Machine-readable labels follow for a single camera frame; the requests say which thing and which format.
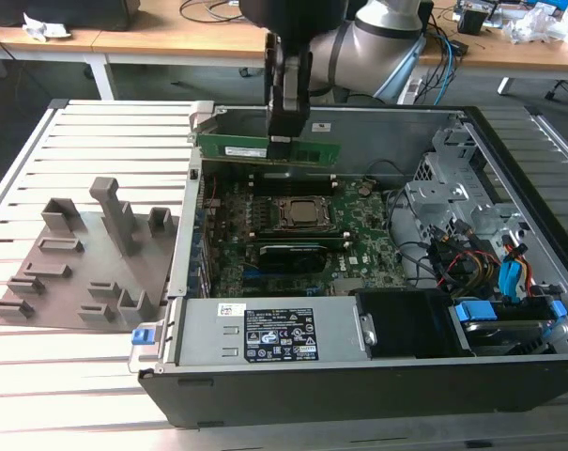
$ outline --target blue cable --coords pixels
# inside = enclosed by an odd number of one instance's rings
[[[451,43],[449,42],[449,40],[444,38],[443,36],[437,33],[431,33],[431,36],[434,36],[442,40],[446,44],[446,48],[449,51],[449,65],[447,66],[446,73],[444,74],[444,81],[442,82],[442,88],[440,89],[440,92],[438,92],[438,96],[434,101],[434,105],[438,105],[440,99],[442,99],[442,96],[444,96],[444,93],[446,92],[446,88],[449,86],[449,75],[451,74],[451,69],[453,68],[453,47],[451,47]]]

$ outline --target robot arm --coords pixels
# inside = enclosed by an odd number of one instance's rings
[[[268,158],[286,159],[292,138],[309,118],[311,41],[335,30],[348,0],[240,0],[242,14],[267,28],[265,103],[268,106]]]
[[[240,0],[267,28],[267,158],[286,160],[309,118],[309,85],[343,86],[389,100],[404,86],[425,44],[420,0],[369,0],[344,23],[348,0]]]

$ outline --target paper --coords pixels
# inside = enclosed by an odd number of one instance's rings
[[[23,16],[23,30],[31,38],[40,42],[46,42],[47,38],[69,38],[71,36],[61,23],[45,23],[31,19],[26,14],[23,14]]]

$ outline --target wooden table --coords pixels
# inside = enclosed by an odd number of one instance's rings
[[[262,67],[265,31],[249,23],[194,23],[179,15],[182,0],[142,0],[140,11],[128,32],[97,30],[72,31],[71,39],[51,39],[47,43],[32,40],[20,28],[0,28],[0,40],[23,60],[77,61],[90,64],[100,96],[116,97],[111,64],[168,64],[222,67]],[[441,9],[453,0],[437,0],[434,10],[438,24],[451,39],[469,45],[460,71],[487,77],[545,78],[568,80],[568,52],[561,42],[533,42],[513,45],[500,30],[483,31],[478,37],[459,35],[456,23]],[[208,18],[202,5],[186,12]],[[237,8],[221,7],[219,12],[233,15]],[[0,49],[0,59],[7,59]],[[438,64],[438,46],[430,41],[415,79]],[[504,84],[508,88],[509,79]]]
[[[483,28],[479,36],[459,34],[457,23],[451,20],[452,11],[444,10],[454,3],[454,0],[435,0],[434,15],[449,39],[469,46],[468,54],[459,66],[461,73],[503,77],[499,94],[506,94],[515,78],[568,80],[568,51],[562,41],[512,44],[503,35],[502,30],[496,28]],[[429,39],[412,79],[419,79],[429,68],[437,65],[439,60],[440,49]]]

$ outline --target table leg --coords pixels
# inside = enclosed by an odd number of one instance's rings
[[[115,80],[113,79],[113,72],[111,65],[106,59],[105,54],[90,54],[85,58],[87,64],[94,72],[94,79],[96,86],[100,93],[100,98],[103,101],[113,101],[117,98]]]
[[[509,94],[509,89],[511,89],[511,85],[513,84],[514,81],[515,81],[515,78],[509,78],[509,77],[503,78],[502,82],[500,82],[499,89],[497,89],[497,92],[501,96],[504,96],[505,94]]]
[[[405,87],[401,91],[400,96],[398,96],[398,101],[396,101],[397,104],[412,105],[415,103],[419,89],[422,86],[423,80],[427,78],[429,70],[430,69],[425,66],[417,66],[413,69],[405,83]]]

